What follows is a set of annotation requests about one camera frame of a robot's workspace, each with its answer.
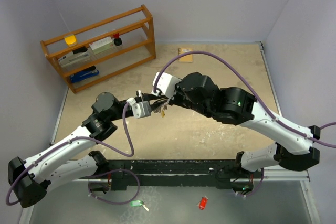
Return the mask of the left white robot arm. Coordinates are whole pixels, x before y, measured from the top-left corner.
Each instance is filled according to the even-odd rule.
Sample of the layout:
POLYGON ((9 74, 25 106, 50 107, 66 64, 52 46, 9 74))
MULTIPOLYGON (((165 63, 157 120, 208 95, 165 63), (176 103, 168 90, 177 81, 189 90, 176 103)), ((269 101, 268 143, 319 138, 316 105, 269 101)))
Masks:
POLYGON ((151 112, 168 101, 162 94, 141 94, 119 101, 112 93, 103 92, 92 105, 92 113, 63 140, 29 158, 13 158, 8 163, 10 189, 6 204, 20 204, 22 208, 33 206, 46 194, 62 184, 77 178, 104 177, 108 172, 107 160, 100 152, 92 152, 80 159, 72 158, 80 152, 104 144, 117 126, 113 123, 127 117, 136 119, 150 116, 151 112))

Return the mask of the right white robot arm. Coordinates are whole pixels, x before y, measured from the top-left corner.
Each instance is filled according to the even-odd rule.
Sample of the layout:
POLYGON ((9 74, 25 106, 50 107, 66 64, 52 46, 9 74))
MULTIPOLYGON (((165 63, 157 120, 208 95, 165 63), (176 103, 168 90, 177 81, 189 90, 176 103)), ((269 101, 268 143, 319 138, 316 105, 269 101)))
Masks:
POLYGON ((318 127, 300 126, 273 111, 267 113, 256 97, 244 89, 219 88, 209 76, 195 72, 177 79, 173 93, 173 105, 223 124, 254 130, 273 140, 266 148, 237 154, 233 170, 238 177, 275 165, 300 172, 320 162, 320 151, 311 140, 319 136, 318 127))

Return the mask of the blue stapler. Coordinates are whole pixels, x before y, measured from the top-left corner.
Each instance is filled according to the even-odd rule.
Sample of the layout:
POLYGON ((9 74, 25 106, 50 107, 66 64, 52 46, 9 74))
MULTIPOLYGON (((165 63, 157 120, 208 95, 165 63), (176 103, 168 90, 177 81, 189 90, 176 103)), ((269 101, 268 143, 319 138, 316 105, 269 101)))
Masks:
POLYGON ((70 76, 70 81, 72 83, 77 83, 82 80, 86 80, 91 77, 95 77, 99 74, 99 70, 97 70, 96 66, 91 66, 89 68, 86 68, 84 70, 81 70, 77 73, 74 73, 70 76))

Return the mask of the orange wooden shelf rack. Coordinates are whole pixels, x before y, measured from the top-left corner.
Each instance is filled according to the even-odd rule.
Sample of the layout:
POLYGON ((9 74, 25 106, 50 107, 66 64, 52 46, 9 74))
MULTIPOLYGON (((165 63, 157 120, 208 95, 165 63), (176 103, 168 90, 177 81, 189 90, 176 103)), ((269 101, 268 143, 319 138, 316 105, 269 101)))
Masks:
POLYGON ((145 5, 40 42, 73 93, 156 58, 154 20, 145 5))

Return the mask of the white cardboard box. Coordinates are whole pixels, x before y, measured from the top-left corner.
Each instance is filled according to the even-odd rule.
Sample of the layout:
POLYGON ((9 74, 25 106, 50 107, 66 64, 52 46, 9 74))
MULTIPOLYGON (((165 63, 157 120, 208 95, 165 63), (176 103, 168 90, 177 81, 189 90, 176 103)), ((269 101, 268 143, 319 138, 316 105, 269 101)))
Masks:
POLYGON ((113 40, 111 37, 106 37, 100 40, 97 40, 89 44, 92 52, 94 54, 99 54, 103 51, 109 50, 114 46, 113 40))

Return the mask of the black white stapler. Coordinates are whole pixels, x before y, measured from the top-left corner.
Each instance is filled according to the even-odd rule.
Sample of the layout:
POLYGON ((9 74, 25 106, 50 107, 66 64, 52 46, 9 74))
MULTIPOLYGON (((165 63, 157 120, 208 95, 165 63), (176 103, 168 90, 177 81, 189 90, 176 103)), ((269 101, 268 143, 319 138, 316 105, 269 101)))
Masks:
POLYGON ((68 67, 76 63, 88 60, 92 56, 92 54, 93 52, 90 48, 87 48, 85 46, 80 47, 59 58, 58 63, 62 68, 68 67))

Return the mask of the red black bottle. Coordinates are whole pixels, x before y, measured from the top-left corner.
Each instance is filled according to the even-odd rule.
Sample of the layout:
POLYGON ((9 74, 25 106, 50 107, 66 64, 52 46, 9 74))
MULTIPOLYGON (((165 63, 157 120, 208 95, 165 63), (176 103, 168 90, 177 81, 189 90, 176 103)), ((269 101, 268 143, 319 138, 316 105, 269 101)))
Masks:
POLYGON ((122 45, 122 39, 120 38, 120 34, 116 33, 113 35, 113 42, 115 46, 121 46, 122 45))

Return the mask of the yellow lidded container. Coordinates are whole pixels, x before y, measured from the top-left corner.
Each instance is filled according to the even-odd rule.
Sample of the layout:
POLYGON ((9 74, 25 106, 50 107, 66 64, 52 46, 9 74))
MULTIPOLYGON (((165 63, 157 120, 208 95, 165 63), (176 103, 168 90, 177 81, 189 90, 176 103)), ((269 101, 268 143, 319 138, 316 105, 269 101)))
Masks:
POLYGON ((67 44, 68 47, 73 47, 78 43, 75 35, 73 35, 73 34, 65 36, 64 41, 65 41, 65 43, 67 44))

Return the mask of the green tagged key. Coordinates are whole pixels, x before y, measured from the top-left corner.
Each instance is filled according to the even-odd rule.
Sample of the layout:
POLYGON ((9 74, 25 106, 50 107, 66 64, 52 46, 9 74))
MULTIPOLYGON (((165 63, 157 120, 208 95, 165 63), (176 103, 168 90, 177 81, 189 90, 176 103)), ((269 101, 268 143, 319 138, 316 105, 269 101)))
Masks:
POLYGON ((130 204, 131 207, 143 207, 147 212, 149 212, 149 208, 145 205, 143 200, 133 200, 130 204))

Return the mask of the red tagged key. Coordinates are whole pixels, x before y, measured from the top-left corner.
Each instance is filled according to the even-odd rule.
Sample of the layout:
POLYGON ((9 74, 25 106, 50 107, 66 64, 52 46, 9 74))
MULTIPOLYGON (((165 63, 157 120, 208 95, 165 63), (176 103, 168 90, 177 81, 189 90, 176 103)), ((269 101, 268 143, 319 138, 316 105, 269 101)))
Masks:
POLYGON ((197 204, 199 210, 204 210, 206 207, 206 204, 208 202, 208 198, 206 196, 203 196, 199 203, 197 204))

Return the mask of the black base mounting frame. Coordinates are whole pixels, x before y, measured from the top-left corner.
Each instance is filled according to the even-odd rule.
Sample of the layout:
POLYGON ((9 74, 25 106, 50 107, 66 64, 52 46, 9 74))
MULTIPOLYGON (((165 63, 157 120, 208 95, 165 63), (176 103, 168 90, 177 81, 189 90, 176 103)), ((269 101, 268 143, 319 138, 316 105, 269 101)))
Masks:
POLYGON ((122 191, 129 186, 156 187, 215 187, 217 189, 243 189, 244 183, 262 178, 262 170, 243 170, 234 159, 149 159, 149 160, 107 160, 100 151, 91 151, 98 163, 93 179, 111 176, 111 190, 122 191))

